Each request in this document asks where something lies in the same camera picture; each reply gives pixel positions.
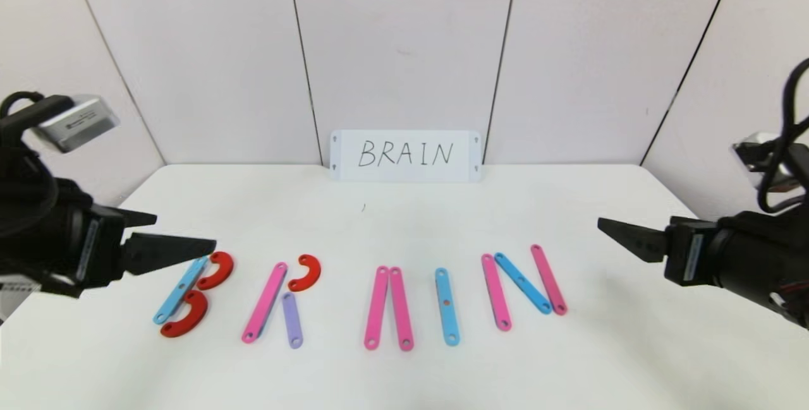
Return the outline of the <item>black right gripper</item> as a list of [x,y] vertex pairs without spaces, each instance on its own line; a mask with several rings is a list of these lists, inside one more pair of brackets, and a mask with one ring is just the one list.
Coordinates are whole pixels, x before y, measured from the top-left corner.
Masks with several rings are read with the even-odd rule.
[[807,215],[740,212],[717,221],[680,217],[664,231],[599,218],[597,228],[645,263],[667,257],[665,278],[714,286],[776,312],[807,320]]

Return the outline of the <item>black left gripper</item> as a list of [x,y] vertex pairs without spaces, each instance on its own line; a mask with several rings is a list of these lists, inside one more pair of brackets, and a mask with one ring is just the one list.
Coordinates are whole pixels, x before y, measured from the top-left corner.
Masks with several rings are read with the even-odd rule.
[[143,275],[196,260],[215,251],[217,241],[134,232],[119,242],[123,229],[155,225],[158,217],[96,205],[70,179],[57,179],[57,203],[40,224],[40,292],[78,298],[84,290],[104,288],[125,272]]

